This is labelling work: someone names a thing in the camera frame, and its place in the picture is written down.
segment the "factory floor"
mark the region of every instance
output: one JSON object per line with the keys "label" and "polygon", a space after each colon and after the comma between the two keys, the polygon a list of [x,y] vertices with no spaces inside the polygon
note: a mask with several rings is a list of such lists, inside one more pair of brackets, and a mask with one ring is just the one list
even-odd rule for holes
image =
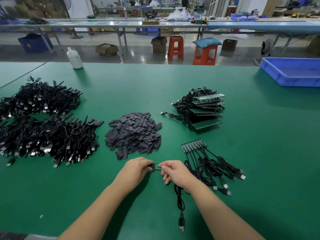
{"label": "factory floor", "polygon": [[[79,52],[82,62],[96,62],[96,63],[136,63],[136,64],[181,64],[181,65],[191,65],[194,54],[195,45],[192,41],[197,39],[196,34],[186,34],[182,35],[184,37],[184,60],[178,59],[177,56],[174,57],[173,61],[168,61],[166,54],[156,54],[152,53],[151,40],[153,36],[142,36],[127,34],[128,51],[124,48],[124,39],[122,39],[122,47],[124,49],[124,56],[120,56],[118,52],[117,56],[105,57],[100,56],[95,53],[95,46],[103,43],[114,44],[119,46],[118,36],[113,33],[109,34],[98,34],[92,35],[83,34],[83,38],[71,39],[68,34],[58,34],[61,44],[63,45],[63,50],[58,46],[56,39],[50,38],[52,44],[54,45],[55,52],[51,54],[50,52],[44,52],[41,54],[28,54],[24,51],[22,46],[18,42],[18,38],[25,36],[22,33],[2,33],[0,36],[0,61],[23,61],[23,62],[68,62],[68,58],[65,52],[68,47],[72,47]],[[247,39],[239,39],[231,37],[229,35],[213,35],[204,34],[206,37],[214,37],[221,42],[225,39],[238,40],[237,47],[234,52],[223,51],[221,46],[218,49],[216,65],[224,66],[254,66],[253,59],[256,57],[261,57],[261,44],[262,41],[266,39],[275,39],[275,35],[248,35]],[[305,52],[306,45],[308,44],[310,38],[301,39],[301,37],[294,38],[284,53],[285,57],[299,57],[299,58],[319,58]],[[287,38],[279,38],[276,44],[278,46],[284,46]],[[283,47],[275,48],[274,56],[282,56]]]}

